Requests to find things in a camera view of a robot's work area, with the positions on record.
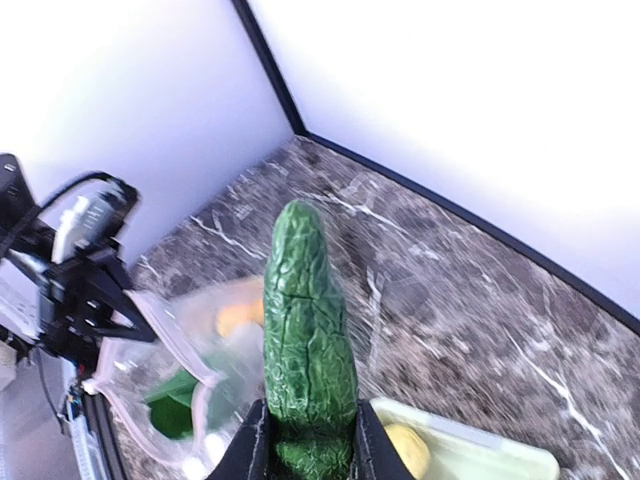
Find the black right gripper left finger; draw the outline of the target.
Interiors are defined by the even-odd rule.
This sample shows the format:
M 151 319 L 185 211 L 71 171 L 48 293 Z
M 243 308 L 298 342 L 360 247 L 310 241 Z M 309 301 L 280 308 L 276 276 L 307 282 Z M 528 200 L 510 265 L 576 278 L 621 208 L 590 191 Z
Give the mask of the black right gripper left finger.
M 265 480 L 269 476 L 270 414 L 256 400 L 207 480 Z

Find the dark green cucumber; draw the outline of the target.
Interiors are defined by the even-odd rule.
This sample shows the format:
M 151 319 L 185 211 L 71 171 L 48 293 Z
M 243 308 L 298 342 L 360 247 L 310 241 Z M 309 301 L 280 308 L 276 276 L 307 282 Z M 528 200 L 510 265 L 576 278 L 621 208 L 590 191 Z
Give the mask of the dark green cucumber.
M 358 375 L 318 211 L 289 202 L 264 274 L 264 373 L 276 479 L 346 479 Z

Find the yellow lemon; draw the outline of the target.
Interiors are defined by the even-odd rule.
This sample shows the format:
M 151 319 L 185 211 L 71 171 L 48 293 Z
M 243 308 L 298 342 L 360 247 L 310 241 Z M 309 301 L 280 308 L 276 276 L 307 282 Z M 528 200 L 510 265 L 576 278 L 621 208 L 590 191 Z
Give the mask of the yellow lemon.
M 424 440 L 406 425 L 388 424 L 384 430 L 407 470 L 415 479 L 422 479 L 431 462 L 431 453 Z

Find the green white bok choy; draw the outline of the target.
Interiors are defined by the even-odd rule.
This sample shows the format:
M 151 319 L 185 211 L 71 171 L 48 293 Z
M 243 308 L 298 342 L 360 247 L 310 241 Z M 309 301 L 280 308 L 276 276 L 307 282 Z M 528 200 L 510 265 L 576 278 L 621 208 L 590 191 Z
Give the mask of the green white bok choy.
M 152 426 L 170 440 L 193 436 L 191 403 L 198 380 L 181 370 L 155 387 L 144 399 Z

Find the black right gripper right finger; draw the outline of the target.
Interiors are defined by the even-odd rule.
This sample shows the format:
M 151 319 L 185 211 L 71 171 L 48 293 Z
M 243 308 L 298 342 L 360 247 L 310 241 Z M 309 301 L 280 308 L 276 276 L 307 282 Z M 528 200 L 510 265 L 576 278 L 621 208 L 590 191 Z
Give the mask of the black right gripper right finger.
M 384 427 L 366 400 L 358 401 L 350 478 L 413 480 Z

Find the clear zip top bag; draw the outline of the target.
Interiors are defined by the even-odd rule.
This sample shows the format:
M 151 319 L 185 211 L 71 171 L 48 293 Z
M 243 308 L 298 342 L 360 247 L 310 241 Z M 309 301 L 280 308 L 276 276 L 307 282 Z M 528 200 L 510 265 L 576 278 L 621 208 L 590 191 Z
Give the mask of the clear zip top bag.
M 145 454 L 181 479 L 218 465 L 264 387 L 263 281 L 212 284 L 165 299 L 129 291 L 156 338 L 103 340 L 84 381 Z

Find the orange yellow mango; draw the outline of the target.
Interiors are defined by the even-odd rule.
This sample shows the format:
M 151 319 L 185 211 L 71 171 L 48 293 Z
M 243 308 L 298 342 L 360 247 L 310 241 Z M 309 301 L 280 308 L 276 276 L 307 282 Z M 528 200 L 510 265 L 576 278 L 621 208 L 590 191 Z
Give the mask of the orange yellow mango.
M 228 337 L 237 327 L 249 323 L 264 325 L 262 299 L 222 308 L 217 315 L 216 328 L 219 335 Z

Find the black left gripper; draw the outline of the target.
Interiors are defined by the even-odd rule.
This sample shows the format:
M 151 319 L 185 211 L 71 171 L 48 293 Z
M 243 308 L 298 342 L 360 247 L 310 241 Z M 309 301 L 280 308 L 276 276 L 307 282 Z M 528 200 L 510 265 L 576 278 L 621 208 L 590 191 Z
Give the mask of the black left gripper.
M 101 340 L 123 338 L 151 343 L 156 334 L 126 294 L 131 279 L 119 259 L 120 246 L 75 250 L 60 264 L 50 263 L 38 278 L 37 345 L 74 365 L 95 365 Z M 130 327 L 115 323 L 121 314 Z

